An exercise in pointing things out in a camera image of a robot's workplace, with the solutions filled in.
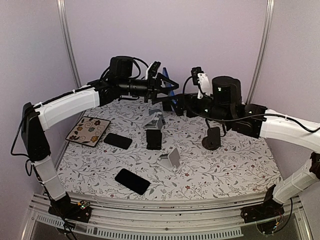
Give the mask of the white folding phone stand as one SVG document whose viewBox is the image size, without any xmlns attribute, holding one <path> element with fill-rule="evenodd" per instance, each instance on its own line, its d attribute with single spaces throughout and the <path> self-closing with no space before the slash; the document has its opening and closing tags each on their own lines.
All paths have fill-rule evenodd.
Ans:
<svg viewBox="0 0 320 240">
<path fill-rule="evenodd" d="M 146 130 L 161 130 L 164 125 L 163 120 L 163 113 L 161 111 L 155 111 L 145 119 L 142 123 L 142 128 Z"/>
</svg>

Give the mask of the round wooden base phone stand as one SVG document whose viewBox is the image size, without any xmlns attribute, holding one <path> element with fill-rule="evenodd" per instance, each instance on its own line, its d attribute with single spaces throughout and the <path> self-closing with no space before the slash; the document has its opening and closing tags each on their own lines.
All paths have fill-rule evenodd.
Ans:
<svg viewBox="0 0 320 240">
<path fill-rule="evenodd" d="M 201 141 L 206 150 L 214 151 L 221 147 L 221 132 L 219 127 L 211 127 L 207 130 L 207 136 Z"/>
</svg>

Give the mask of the blue smartphone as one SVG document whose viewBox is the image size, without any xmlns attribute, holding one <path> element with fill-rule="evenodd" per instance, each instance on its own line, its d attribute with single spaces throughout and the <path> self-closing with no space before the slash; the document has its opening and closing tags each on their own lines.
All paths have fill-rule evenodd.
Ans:
<svg viewBox="0 0 320 240">
<path fill-rule="evenodd" d="M 166 68 L 166 67 L 163 67 L 163 68 L 162 68 L 162 74 L 163 74 L 166 78 L 169 78 L 169 74 L 168 74 L 168 71 L 167 71 L 167 68 Z M 168 87 L 171 87 L 172 84 L 166 82 L 166 83 L 165 83 L 165 86 L 168 88 Z M 175 96 L 174 91 L 173 91 L 173 90 L 169 91 L 169 92 L 168 92 L 168 96 L 169 96 L 169 97 Z M 178 102 L 177 102 L 176 99 L 171 99 L 171 102 L 172 102 L 175 106 L 178 104 Z"/>
</svg>

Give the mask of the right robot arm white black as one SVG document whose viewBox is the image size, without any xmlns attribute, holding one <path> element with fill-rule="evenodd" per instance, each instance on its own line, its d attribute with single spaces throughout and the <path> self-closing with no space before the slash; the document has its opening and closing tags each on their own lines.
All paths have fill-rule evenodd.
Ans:
<svg viewBox="0 0 320 240">
<path fill-rule="evenodd" d="M 263 105 L 244 104 L 240 80 L 218 76 L 208 80 L 204 73 L 189 77 L 198 88 L 196 96 L 175 95 L 179 84 L 164 84 L 168 100 L 177 99 L 192 116 L 221 123 L 227 130 L 253 138 L 275 139 L 312 150 L 310 159 L 285 180 L 268 189 L 258 213 L 269 218 L 287 200 L 320 180 L 320 125 L 271 110 Z"/>
</svg>

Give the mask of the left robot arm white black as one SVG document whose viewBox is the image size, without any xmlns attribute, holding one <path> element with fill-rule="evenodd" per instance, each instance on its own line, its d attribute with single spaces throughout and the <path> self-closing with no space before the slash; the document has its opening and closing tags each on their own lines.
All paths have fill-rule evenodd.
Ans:
<svg viewBox="0 0 320 240">
<path fill-rule="evenodd" d="M 158 72 L 159 61 L 146 65 L 143 79 L 133 76 L 133 66 L 139 58 L 130 56 L 112 57 L 109 66 L 100 78 L 35 105 L 30 102 L 22 108 L 22 118 L 17 134 L 21 135 L 27 163 L 48 195 L 51 207 L 63 217 L 70 217 L 86 205 L 74 204 L 65 191 L 51 159 L 51 150 L 45 131 L 55 124 L 83 111 L 103 107 L 125 96 L 142 97 L 153 104 L 168 100 L 170 91 L 179 84 Z"/>
</svg>

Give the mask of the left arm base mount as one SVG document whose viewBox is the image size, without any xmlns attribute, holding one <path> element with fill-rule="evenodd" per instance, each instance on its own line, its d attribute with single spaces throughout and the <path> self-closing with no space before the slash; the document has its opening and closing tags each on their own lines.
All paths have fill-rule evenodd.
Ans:
<svg viewBox="0 0 320 240">
<path fill-rule="evenodd" d="M 52 200 L 48 213 L 61 219 L 88 223 L 92 213 L 90 205 L 91 203 L 86 200 L 72 203 L 70 197 L 65 196 L 59 200 Z"/>
</svg>

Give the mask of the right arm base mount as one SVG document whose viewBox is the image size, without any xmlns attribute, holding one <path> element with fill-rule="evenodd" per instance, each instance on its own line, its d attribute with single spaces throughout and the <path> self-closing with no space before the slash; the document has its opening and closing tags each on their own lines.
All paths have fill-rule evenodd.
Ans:
<svg viewBox="0 0 320 240">
<path fill-rule="evenodd" d="M 240 216 L 245 223 L 262 221 L 283 215 L 285 213 L 283 205 L 273 199 L 264 200 L 263 203 L 243 207 L 240 210 Z"/>
</svg>

